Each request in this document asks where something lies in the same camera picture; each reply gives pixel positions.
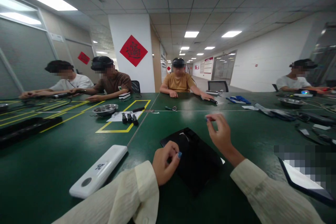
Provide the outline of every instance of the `yellow t-shirt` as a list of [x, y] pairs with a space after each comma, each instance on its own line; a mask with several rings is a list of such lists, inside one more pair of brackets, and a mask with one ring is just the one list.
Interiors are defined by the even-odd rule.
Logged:
[[195, 86], [195, 82], [191, 78], [190, 74], [184, 73], [182, 77], [177, 79], [175, 73], [168, 74], [163, 81], [169, 89], [175, 92], [190, 92], [190, 88]]

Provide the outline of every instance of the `red sign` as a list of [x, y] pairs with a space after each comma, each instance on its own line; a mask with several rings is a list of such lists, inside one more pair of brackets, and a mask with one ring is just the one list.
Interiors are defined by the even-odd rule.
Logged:
[[120, 53], [136, 67], [148, 51], [131, 35], [122, 46]]
[[85, 65], [87, 65], [90, 62], [90, 57], [83, 52], [80, 52], [78, 59], [82, 61]]

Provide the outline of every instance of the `white t-shirt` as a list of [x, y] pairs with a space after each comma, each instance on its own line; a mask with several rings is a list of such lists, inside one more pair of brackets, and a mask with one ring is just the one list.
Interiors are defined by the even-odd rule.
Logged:
[[276, 86], [278, 89], [287, 86], [289, 88], [305, 88], [311, 86], [305, 77], [298, 77], [297, 80], [288, 78], [287, 76], [282, 76], [276, 81]]
[[73, 80], [60, 79], [54, 86], [50, 89], [53, 91], [62, 91], [73, 88], [92, 88], [92, 81], [85, 75], [76, 74], [76, 77]]

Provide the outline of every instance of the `black chair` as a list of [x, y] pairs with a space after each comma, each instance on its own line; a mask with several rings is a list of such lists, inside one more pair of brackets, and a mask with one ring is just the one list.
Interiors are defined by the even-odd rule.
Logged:
[[227, 87], [228, 84], [226, 83], [225, 80], [209, 80], [208, 81], [208, 90], [211, 91], [219, 91], [223, 90], [223, 92], [228, 92], [229, 88]]
[[275, 88], [275, 91], [276, 91], [276, 92], [279, 92], [279, 89], [278, 89], [277, 85], [276, 85], [276, 84], [272, 84], [272, 85], [273, 85], [273, 87]]
[[141, 93], [140, 83], [136, 80], [131, 80], [133, 93]]

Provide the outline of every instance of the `stainless steel bowl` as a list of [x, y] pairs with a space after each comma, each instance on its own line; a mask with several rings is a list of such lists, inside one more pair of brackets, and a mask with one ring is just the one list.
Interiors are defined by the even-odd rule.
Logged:
[[288, 98], [279, 98], [278, 99], [282, 105], [286, 107], [290, 107], [293, 109], [299, 109], [302, 107], [302, 105], [305, 105], [306, 103], [301, 100], [295, 100], [295, 99], [288, 99]]
[[6, 111], [8, 109], [9, 104], [1, 103], [0, 104], [0, 112]]
[[95, 112], [98, 116], [109, 116], [112, 115], [116, 110], [118, 109], [118, 105], [117, 104], [107, 104], [107, 105], [103, 105], [100, 106], [98, 108], [95, 108], [94, 110], [92, 110], [92, 112]]

